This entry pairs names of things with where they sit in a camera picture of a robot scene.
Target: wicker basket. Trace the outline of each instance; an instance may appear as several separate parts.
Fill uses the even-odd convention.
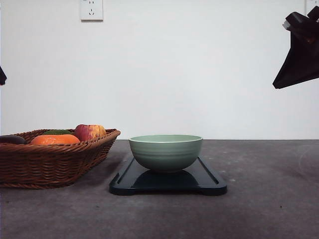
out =
[[[48,129],[17,133],[27,143]],[[0,187],[46,189],[66,187],[103,161],[120,132],[76,144],[0,144]]]

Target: red apple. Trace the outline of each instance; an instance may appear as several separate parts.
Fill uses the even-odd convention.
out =
[[[79,124],[74,130],[74,135],[80,141],[86,141],[105,135],[105,129],[98,124]]]

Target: table surface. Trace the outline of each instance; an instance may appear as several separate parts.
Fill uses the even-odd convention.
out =
[[[204,140],[228,192],[116,196],[127,140],[65,188],[1,188],[2,239],[318,239],[319,140]]]

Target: dark eggplant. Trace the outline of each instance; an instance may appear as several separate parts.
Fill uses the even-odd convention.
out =
[[[17,135],[3,135],[0,136],[0,143],[25,144],[25,140]]]

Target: black object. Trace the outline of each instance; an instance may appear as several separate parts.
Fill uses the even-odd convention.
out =
[[[0,66],[0,86],[5,84],[5,80],[6,80],[6,75]]]
[[[17,135],[3,135],[0,136],[0,143],[25,144],[25,140]]]
[[[291,47],[273,82],[276,89],[319,77],[319,7],[307,16],[293,12],[283,24],[291,32]]]
[[[219,174],[198,158],[191,166],[176,173],[156,173],[141,166],[133,158],[127,162],[110,183],[110,193],[185,192],[209,196],[227,192],[227,185]]]

